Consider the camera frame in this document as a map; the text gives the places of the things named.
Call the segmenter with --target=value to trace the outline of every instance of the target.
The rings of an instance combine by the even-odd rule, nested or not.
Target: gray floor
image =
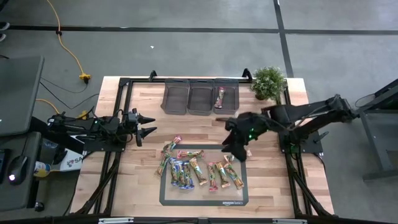
[[[53,0],[65,26],[277,28],[271,0]],[[398,29],[398,2],[391,0],[280,0],[286,29]],[[45,0],[13,0],[0,20],[14,25],[55,25]],[[79,90],[75,61],[50,31],[8,30],[0,54],[8,57],[43,55],[43,77]],[[279,34],[64,32],[64,43],[93,76],[84,93],[74,95],[49,87],[68,105],[99,92],[105,75],[240,76],[244,68],[275,65],[285,70]],[[339,93],[355,100],[398,77],[397,35],[287,35],[294,77],[305,79],[311,102]],[[38,98],[76,116],[96,98],[68,110],[44,89]],[[34,114],[53,114],[37,103]],[[335,213],[346,218],[398,222],[398,179],[365,183],[377,171],[360,121],[331,124],[322,141],[326,174]],[[0,213],[0,219],[61,215],[73,193],[77,173],[54,175],[40,185],[46,211]]]

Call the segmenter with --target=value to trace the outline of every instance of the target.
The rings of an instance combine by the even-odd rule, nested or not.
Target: potted plant
[[[286,82],[282,71],[277,67],[266,67],[254,72],[251,90],[256,93],[258,100],[278,100],[285,89]]]

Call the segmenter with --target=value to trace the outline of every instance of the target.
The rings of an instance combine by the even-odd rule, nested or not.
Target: plastic storage bin
[[[190,80],[188,112],[192,115],[208,116],[213,111],[214,81]]]
[[[187,113],[188,91],[189,81],[187,79],[166,79],[163,102],[160,106],[164,113],[185,115]]]
[[[232,78],[216,78],[214,83],[214,103],[218,97],[218,88],[224,87],[222,108],[215,108],[216,114],[235,114],[239,109],[239,81]]]

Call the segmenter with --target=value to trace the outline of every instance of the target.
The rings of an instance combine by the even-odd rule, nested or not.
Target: wooden tabletop
[[[120,77],[104,77],[96,107],[96,115],[111,116]],[[308,103],[304,81],[288,78],[290,100],[293,105]],[[160,179],[154,175],[160,163],[160,152],[176,134],[181,144],[220,144],[228,132],[224,124],[215,121],[216,115],[167,115],[160,108],[164,94],[163,83],[136,83],[132,88],[130,110],[137,108],[143,116],[155,118],[143,127],[157,126],[157,130],[142,141],[142,147],[133,142],[126,146],[119,166],[112,216],[119,217],[226,217],[226,218],[288,218],[293,217],[286,162],[280,153],[277,133],[267,132],[258,141],[250,142],[253,156],[246,161],[249,202],[244,207],[181,207],[162,206],[159,202]],[[259,101],[249,85],[239,86],[239,112],[260,112],[275,104]],[[123,108],[126,90],[123,92]],[[103,164],[103,152],[87,157],[81,168],[71,212],[77,211],[89,199],[98,185]],[[333,213],[328,183],[321,162],[312,154],[303,155],[307,185],[324,208]],[[103,199],[104,209],[108,189]],[[300,207],[304,211],[302,193],[298,191]]]

